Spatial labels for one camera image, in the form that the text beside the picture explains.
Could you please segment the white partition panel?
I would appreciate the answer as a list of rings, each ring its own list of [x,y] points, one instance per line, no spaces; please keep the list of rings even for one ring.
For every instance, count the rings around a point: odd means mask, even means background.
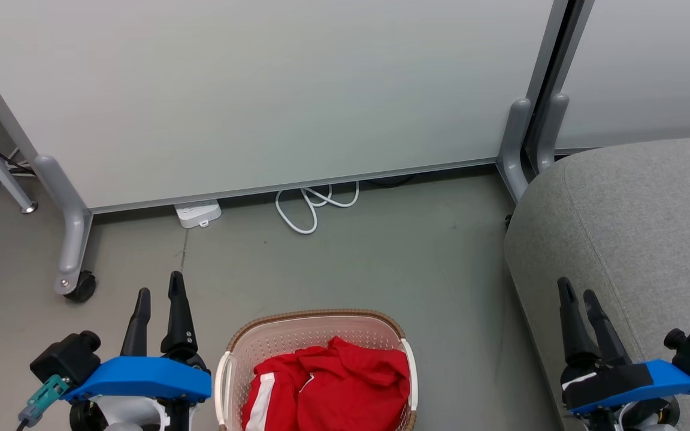
[[[595,0],[558,150],[690,138],[690,0]]]
[[[495,158],[554,0],[0,0],[0,96],[86,207]]]

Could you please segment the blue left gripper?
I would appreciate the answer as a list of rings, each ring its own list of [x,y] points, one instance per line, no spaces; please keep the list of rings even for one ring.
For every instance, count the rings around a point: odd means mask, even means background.
[[[168,298],[169,322],[161,343],[164,357],[146,357],[151,295],[150,289],[143,287],[138,292],[120,356],[102,363],[84,384],[60,398],[73,402],[95,396],[128,396],[186,399],[190,403],[211,398],[211,376],[206,371],[193,368],[206,365],[198,353],[183,273],[171,273]]]

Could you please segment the grey fabric sofa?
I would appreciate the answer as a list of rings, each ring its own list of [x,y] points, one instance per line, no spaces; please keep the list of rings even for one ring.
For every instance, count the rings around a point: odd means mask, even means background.
[[[690,332],[690,139],[583,151],[538,174],[510,219],[507,268],[562,431],[583,431],[561,402],[566,365],[559,278],[594,291],[634,361],[670,360]]]

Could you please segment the black caster wheel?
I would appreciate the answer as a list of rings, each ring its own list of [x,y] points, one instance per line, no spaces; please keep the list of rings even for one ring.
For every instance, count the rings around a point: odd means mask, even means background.
[[[79,273],[75,289],[63,297],[73,303],[85,303],[92,298],[97,285],[95,275],[89,270],[82,270]]]

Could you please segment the white perforated laundry basket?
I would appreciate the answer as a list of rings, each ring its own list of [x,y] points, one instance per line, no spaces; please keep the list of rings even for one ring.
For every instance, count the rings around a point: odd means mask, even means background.
[[[249,396],[258,363],[311,346],[324,347],[331,338],[364,348],[400,350],[410,368],[410,395],[395,431],[414,431],[419,403],[418,371],[405,331],[392,317],[373,310],[322,309],[261,317],[239,329],[213,374],[214,414],[218,431],[241,431],[241,407]]]

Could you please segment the red garment with white stripe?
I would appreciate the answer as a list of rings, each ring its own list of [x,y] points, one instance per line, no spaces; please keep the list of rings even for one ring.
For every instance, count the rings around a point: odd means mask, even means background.
[[[253,372],[243,431],[397,431],[410,398],[405,352],[339,336],[266,359]]]

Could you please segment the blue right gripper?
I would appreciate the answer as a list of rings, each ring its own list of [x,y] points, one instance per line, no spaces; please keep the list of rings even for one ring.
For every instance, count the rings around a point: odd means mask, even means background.
[[[657,359],[632,365],[633,361],[594,291],[583,292],[583,300],[600,351],[587,333],[580,301],[569,278],[558,279],[558,292],[567,366],[591,368],[600,359],[600,354],[606,366],[617,366],[563,385],[563,401],[570,414],[586,415],[600,408],[612,409],[646,399],[690,394],[690,376],[672,363]]]

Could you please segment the white power strip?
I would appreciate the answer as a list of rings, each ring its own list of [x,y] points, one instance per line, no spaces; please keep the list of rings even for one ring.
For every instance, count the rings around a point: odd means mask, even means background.
[[[184,229],[205,228],[211,221],[222,215],[222,208],[217,199],[175,204],[174,208],[178,220]]]

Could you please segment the grey partition leg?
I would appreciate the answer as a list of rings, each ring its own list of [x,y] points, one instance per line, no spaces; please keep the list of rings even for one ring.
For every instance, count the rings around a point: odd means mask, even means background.
[[[535,144],[534,162],[537,174],[544,172],[555,161],[556,142],[569,101],[570,98],[565,93],[556,93],[547,103]]]
[[[60,208],[65,224],[55,281],[55,292],[63,296],[75,289],[79,273],[84,270],[82,263],[93,215],[57,159],[41,154],[35,156],[34,164],[42,185]]]
[[[496,162],[507,191],[515,202],[520,201],[525,189],[528,188],[528,180],[521,163],[521,148],[531,114],[532,103],[528,98],[521,98],[512,103]]]

